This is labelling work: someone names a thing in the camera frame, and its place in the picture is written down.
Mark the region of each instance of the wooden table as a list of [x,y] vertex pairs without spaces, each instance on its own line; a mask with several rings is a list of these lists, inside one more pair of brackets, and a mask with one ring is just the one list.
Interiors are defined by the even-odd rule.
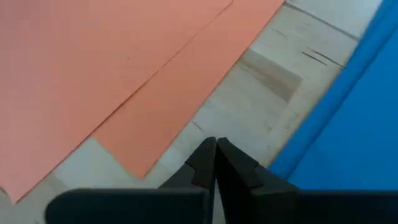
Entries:
[[[95,139],[89,139],[17,205],[0,192],[0,223],[44,223],[48,201],[68,189],[158,187],[207,136],[226,136],[268,166],[339,74],[380,2],[364,6],[362,1],[350,1],[354,7],[348,11],[353,13],[350,18],[362,27],[352,34],[333,14],[345,7],[341,1],[330,6],[332,0],[324,0],[330,8],[321,12],[306,11],[319,5],[318,0],[285,3],[144,180],[128,174]],[[362,11],[358,19],[360,7],[367,14]],[[224,223],[219,194],[214,223]]]

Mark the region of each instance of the orange paper sheet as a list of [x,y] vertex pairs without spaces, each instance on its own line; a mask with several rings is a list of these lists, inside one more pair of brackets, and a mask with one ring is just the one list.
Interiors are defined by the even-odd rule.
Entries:
[[143,178],[283,0],[234,0],[95,132]]
[[0,187],[19,200],[231,0],[0,0]]

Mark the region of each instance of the orange paper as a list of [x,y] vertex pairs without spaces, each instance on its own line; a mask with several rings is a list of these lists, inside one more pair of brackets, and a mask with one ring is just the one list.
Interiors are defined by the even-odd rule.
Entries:
[[234,0],[94,137],[143,178],[282,3]]
[[0,186],[19,200],[230,0],[0,0]]

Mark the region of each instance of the black plastic object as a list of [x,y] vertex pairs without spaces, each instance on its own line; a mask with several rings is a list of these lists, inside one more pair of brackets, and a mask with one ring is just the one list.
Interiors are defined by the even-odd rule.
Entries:
[[216,176],[226,222],[398,223],[398,193],[299,190],[218,140]]
[[47,206],[47,224],[197,223],[213,218],[216,139],[204,140],[158,189],[72,190]]

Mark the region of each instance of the table surface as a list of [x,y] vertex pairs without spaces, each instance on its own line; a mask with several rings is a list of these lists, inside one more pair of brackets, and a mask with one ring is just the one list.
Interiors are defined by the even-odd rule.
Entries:
[[[158,187],[208,136],[228,137],[267,167],[344,67],[380,0],[319,2],[281,7],[144,180],[88,139],[17,205],[0,192],[0,223],[44,223],[46,204],[68,189]],[[336,18],[342,8],[348,22]],[[218,193],[214,223],[224,223]]]

